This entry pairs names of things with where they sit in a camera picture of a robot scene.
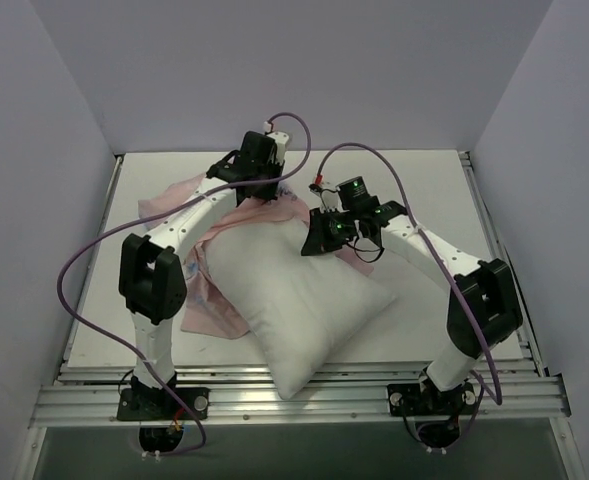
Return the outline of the white pillow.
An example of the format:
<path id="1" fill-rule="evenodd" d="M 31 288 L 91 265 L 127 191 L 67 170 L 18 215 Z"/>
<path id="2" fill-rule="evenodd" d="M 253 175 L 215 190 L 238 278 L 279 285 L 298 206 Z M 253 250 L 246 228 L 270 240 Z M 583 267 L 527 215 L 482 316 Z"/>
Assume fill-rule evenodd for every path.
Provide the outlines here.
<path id="1" fill-rule="evenodd" d="M 256 336 L 283 400 L 395 299 L 334 254 L 302 256 L 306 235 L 298 219 L 244 224 L 205 249 L 214 286 Z"/>

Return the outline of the pink and blue printed pillowcase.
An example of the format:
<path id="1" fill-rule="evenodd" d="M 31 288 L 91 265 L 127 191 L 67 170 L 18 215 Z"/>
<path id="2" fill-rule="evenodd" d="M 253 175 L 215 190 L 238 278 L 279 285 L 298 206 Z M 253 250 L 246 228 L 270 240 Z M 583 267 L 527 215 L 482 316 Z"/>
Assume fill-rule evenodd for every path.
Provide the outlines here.
<path id="1" fill-rule="evenodd" d="M 171 184 L 151 199 L 138 201 L 138 216 L 149 218 L 185 203 L 201 186 L 205 173 Z M 187 298 L 181 323 L 184 332 L 237 339 L 249 332 L 249 325 L 215 286 L 207 272 L 205 250 L 208 242 L 219 233 L 254 223 L 278 223 L 297 219 L 309 226 L 309 207 L 286 182 L 277 188 L 277 198 L 269 202 L 248 199 L 231 214 L 210 228 L 183 260 Z M 354 251 L 343 247 L 335 256 L 365 276 L 374 268 L 357 258 Z"/>

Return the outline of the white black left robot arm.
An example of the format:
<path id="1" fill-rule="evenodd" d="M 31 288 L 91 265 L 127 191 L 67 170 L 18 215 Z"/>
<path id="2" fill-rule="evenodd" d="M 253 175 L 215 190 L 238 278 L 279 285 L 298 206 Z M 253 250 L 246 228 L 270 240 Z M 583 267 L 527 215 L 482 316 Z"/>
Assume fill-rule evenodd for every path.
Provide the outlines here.
<path id="1" fill-rule="evenodd" d="M 188 198 L 196 204 L 167 217 L 144 236 L 130 234 L 121 248 L 119 293 L 132 314 L 139 359 L 131 380 L 140 408 L 153 419 L 176 405 L 173 319 L 187 296 L 182 260 L 205 233 L 248 198 L 276 198 L 290 136 L 245 134 L 240 150 L 213 164 Z"/>

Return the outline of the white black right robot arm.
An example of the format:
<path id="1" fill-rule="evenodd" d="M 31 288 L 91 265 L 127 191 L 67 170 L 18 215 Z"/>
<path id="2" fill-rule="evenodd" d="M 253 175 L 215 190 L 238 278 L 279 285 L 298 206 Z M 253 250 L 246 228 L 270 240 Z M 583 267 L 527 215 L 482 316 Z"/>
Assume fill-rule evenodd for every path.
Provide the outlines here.
<path id="1" fill-rule="evenodd" d="M 424 409 L 443 411 L 478 360 L 489 359 L 492 349 L 523 324 L 510 267 L 451 245 L 419 224 L 407 206 L 380 202 L 360 177 L 337 186 L 316 180 L 309 189 L 320 205 L 309 213 L 302 255 L 336 252 L 366 239 L 381 252 L 404 259 L 447 292 L 448 341 L 426 368 L 417 390 Z"/>

